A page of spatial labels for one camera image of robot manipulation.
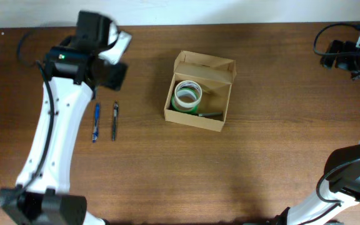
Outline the beige masking tape roll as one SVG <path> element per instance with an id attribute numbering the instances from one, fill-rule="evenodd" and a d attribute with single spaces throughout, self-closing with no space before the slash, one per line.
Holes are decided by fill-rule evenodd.
<path id="1" fill-rule="evenodd" d="M 193 108 L 202 99 L 203 90 L 201 86 L 190 80 L 181 81 L 174 90 L 176 102 L 183 108 Z"/>

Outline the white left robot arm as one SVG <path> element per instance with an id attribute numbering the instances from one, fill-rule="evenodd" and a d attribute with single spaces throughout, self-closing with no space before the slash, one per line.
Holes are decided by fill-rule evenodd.
<path id="1" fill-rule="evenodd" d="M 80 11 L 76 32 L 36 66 L 43 103 L 26 163 L 0 209 L 16 224 L 104 224 L 84 196 L 70 194 L 70 168 L 83 114 L 99 86 L 119 91 L 128 69 L 121 57 L 131 35 L 108 16 Z"/>

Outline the white black permanent marker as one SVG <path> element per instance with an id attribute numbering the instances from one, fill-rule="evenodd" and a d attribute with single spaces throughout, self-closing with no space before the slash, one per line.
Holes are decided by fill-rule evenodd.
<path id="1" fill-rule="evenodd" d="M 223 112 L 207 112 L 207 113 L 199 113 L 197 114 L 199 117 L 214 117 L 214 116 L 222 116 Z"/>

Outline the blue ballpoint pen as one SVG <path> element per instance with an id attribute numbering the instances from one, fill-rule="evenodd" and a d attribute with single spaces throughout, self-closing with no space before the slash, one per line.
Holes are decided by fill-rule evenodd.
<path id="1" fill-rule="evenodd" d="M 95 143 L 99 137 L 99 118 L 100 118 L 100 104 L 97 102 L 94 110 L 94 126 L 92 132 L 92 142 Z"/>

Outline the green tape roll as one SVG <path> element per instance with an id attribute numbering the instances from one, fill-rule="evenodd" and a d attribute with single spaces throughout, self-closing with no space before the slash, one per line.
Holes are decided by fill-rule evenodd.
<path id="1" fill-rule="evenodd" d="M 171 106 L 175 111 L 192 114 L 197 111 L 197 100 L 198 95 L 194 90 L 181 88 L 172 95 Z"/>

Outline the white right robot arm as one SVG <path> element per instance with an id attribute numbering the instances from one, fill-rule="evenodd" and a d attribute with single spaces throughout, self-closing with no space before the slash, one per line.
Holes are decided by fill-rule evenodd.
<path id="1" fill-rule="evenodd" d="M 360 32 L 360 24 L 346 26 Z M 325 52 L 312 49 L 321 57 L 322 67 L 339 68 L 360 79 L 360 35 L 357 41 L 333 40 Z M 323 175 L 314 192 L 302 203 L 287 207 L 269 224 L 330 224 L 347 208 L 360 203 L 360 141 L 357 145 L 337 149 L 326 161 Z"/>

